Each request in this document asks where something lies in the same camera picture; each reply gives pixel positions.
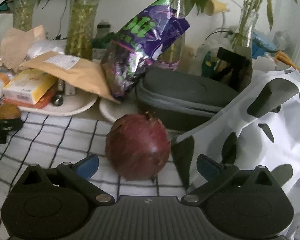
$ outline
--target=red pomegranate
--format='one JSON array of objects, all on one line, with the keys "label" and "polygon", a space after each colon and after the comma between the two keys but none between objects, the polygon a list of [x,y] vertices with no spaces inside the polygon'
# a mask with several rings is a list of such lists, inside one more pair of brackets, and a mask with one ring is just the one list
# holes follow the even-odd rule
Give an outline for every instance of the red pomegranate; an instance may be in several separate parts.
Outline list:
[{"label": "red pomegranate", "polygon": [[126,180],[144,180],[166,165],[170,141],[161,120],[149,114],[118,119],[106,138],[106,157]]}]

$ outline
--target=yellow and white box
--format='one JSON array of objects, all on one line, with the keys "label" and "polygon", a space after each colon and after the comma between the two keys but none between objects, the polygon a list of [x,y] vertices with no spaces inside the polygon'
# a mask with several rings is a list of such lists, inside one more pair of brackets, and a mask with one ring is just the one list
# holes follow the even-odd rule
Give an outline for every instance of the yellow and white box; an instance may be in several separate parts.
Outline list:
[{"label": "yellow and white box", "polygon": [[26,69],[3,88],[3,93],[5,98],[35,105],[57,81],[43,71]]}]

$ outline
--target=white tablecloth with black grid lines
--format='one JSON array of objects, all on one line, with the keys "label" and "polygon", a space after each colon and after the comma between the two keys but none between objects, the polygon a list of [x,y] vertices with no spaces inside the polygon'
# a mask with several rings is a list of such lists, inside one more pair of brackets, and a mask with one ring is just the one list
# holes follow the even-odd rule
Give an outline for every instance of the white tablecloth with black grid lines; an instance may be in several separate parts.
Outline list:
[{"label": "white tablecloth with black grid lines", "polygon": [[[23,113],[22,130],[9,135],[0,144],[0,210],[8,192],[31,163],[42,168],[55,168],[62,162],[83,159],[88,154],[99,156],[99,169],[90,182],[111,194],[166,196],[178,198],[185,194],[172,158],[155,181],[126,181],[116,174],[105,158],[106,134],[111,124],[72,117],[55,117]],[[9,235],[0,218],[0,240]]]}]

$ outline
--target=metal screw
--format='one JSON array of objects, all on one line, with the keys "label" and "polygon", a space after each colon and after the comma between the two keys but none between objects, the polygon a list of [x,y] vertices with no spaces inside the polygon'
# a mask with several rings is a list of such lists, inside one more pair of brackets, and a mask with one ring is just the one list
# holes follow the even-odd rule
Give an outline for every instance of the metal screw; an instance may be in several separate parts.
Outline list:
[{"label": "metal screw", "polygon": [[187,202],[190,202],[190,203],[195,203],[195,202],[198,202],[200,200],[200,198],[197,195],[185,195],[183,197],[183,199]]},{"label": "metal screw", "polygon": [[100,194],[96,196],[96,200],[99,202],[109,202],[112,199],[112,197],[108,194]]}]

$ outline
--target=purple snack bag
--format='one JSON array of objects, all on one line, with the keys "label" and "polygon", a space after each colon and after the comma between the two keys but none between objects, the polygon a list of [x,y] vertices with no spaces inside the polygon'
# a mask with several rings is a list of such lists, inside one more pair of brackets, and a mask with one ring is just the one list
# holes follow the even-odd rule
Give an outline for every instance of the purple snack bag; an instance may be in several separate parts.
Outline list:
[{"label": "purple snack bag", "polygon": [[170,0],[157,0],[118,31],[101,61],[113,97],[125,99],[146,69],[189,27],[186,19],[175,18]]}]

